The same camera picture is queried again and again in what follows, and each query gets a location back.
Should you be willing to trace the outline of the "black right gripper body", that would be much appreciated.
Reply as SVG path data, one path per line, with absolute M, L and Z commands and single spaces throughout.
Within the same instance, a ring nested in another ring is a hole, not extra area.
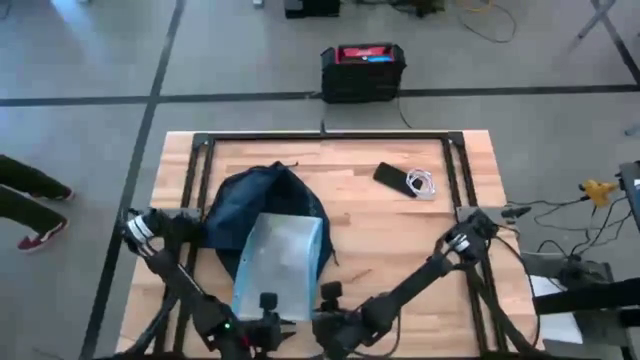
M 318 344 L 328 359 L 346 359 L 362 343 L 358 313 L 340 307 L 339 298 L 343 295 L 341 282 L 323 284 L 320 293 Z

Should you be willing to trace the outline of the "dark blue backpack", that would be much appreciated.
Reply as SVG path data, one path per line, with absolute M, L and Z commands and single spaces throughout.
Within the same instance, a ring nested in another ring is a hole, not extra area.
M 276 161 L 226 178 L 206 215 L 206 239 L 202 246 L 216 251 L 231 278 L 237 275 L 242 251 L 261 213 L 310 216 L 322 220 L 317 275 L 322 273 L 329 259 L 336 256 L 329 216 L 320 199 L 290 166 Z

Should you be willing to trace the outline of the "grey equipment box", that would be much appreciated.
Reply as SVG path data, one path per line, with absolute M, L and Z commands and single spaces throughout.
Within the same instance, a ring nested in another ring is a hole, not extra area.
M 531 275 L 549 278 L 567 290 L 576 290 L 613 281 L 608 263 L 585 260 L 579 255 L 530 253 L 523 255 Z

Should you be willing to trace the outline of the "white paper sheet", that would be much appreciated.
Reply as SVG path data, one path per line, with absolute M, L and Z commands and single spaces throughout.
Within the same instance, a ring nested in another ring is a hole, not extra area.
M 558 279 L 531 275 L 531 283 L 535 296 L 560 293 L 566 288 Z M 541 315 L 541 337 L 565 343 L 582 344 L 583 336 L 572 313 Z

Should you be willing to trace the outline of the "black and red power station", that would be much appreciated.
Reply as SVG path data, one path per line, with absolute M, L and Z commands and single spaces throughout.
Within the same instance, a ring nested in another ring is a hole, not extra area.
M 329 47 L 321 53 L 322 99 L 329 104 L 391 101 L 405 68 L 404 50 L 394 43 Z

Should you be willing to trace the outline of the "black flat bar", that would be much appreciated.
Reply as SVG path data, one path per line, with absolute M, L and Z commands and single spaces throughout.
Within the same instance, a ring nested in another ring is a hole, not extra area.
M 533 304 L 540 315 L 640 305 L 640 278 L 538 296 Z

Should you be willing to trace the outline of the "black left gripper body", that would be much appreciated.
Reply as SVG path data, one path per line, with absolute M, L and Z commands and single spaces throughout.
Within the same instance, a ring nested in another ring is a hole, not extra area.
M 281 318 L 276 312 L 278 295 L 263 292 L 259 298 L 262 317 L 254 320 L 241 320 L 242 339 L 250 349 L 266 353 L 278 349 L 282 342 Z

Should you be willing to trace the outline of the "black smartphone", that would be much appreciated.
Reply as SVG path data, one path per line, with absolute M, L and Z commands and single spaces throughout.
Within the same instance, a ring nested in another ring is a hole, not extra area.
M 419 178 L 407 181 L 408 174 L 394 166 L 385 162 L 380 162 L 373 174 L 373 180 L 410 198 L 416 198 L 417 195 L 411 188 L 420 190 L 423 181 Z

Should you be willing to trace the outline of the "grey stand leg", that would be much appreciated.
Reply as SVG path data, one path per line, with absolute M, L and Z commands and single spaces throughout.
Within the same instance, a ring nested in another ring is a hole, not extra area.
M 609 11 L 618 2 L 618 0 L 588 0 L 594 7 L 594 14 L 580 29 L 576 36 L 571 40 L 568 45 L 568 51 L 572 52 L 576 49 L 581 42 L 587 37 L 587 35 L 598 25 L 602 24 L 611 38 L 614 45 L 617 44 L 617 37 L 613 30 L 613 25 L 608 17 Z

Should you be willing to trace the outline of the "white mesh pouch blue trim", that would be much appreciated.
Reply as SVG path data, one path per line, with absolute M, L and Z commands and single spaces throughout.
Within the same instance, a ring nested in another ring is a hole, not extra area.
M 242 320 L 262 316 L 260 295 L 277 295 L 275 311 L 288 321 L 312 317 L 323 220 L 261 213 L 241 254 L 234 280 L 232 310 Z

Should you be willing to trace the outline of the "grey laptop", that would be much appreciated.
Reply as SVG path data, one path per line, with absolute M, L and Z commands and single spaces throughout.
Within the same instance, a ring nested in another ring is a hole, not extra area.
M 640 232 L 640 160 L 620 164 L 617 177 L 621 189 L 626 194 L 636 227 Z

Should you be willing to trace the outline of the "black equipment box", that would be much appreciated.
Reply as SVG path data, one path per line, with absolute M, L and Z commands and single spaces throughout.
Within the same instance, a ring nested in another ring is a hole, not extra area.
M 306 17 L 337 17 L 341 0 L 283 0 L 288 19 Z

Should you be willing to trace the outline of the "small black device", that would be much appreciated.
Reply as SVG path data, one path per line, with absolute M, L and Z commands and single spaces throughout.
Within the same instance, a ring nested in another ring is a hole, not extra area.
M 511 221 L 526 215 L 530 211 L 530 206 L 504 207 L 500 214 L 503 219 Z

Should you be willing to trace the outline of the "person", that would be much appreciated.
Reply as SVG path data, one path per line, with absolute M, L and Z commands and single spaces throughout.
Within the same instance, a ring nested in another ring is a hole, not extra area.
M 32 230 L 17 248 L 36 251 L 68 226 L 68 219 L 41 205 L 37 198 L 69 201 L 74 191 L 37 168 L 0 154 L 0 218 L 6 218 Z

